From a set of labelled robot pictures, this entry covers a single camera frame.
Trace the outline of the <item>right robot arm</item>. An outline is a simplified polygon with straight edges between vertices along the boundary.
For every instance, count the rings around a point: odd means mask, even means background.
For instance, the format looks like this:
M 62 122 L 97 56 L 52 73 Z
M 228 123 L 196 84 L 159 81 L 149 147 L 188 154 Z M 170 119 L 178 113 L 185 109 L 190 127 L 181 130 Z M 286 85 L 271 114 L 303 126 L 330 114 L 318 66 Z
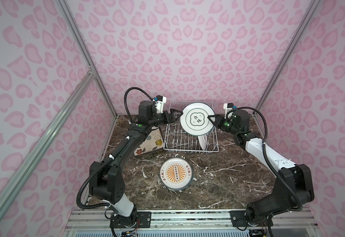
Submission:
M 210 115 L 211 124 L 234 136 L 234 142 L 244 151 L 259 159 L 276 178 L 272 192 L 249 203 L 245 209 L 245 221 L 249 225 L 271 223 L 278 214 L 301 211 L 315 199 L 311 170 L 285 158 L 266 143 L 268 131 L 262 138 L 250 130 L 249 107 L 234 108 L 225 115 Z

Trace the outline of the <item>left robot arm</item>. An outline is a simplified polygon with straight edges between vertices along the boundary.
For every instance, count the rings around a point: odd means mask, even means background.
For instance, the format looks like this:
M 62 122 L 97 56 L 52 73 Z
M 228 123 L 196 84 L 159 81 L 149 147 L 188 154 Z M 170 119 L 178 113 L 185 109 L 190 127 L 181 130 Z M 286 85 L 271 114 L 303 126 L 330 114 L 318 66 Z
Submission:
M 79 190 L 82 194 L 88 188 L 89 194 L 105 200 L 93 205 L 82 204 L 77 197 L 76 203 L 81 209 L 93 209 L 102 206 L 110 207 L 115 214 L 131 217 L 136 213 L 135 205 L 125 195 L 125 182 L 122 171 L 129 157 L 141 145 L 153 128 L 176 122 L 183 112 L 176 109 L 161 111 L 153 101 L 142 101 L 138 107 L 138 115 L 131 122 L 125 138 L 118 147 L 101 162 L 94 162 L 89 168 L 89 176 Z

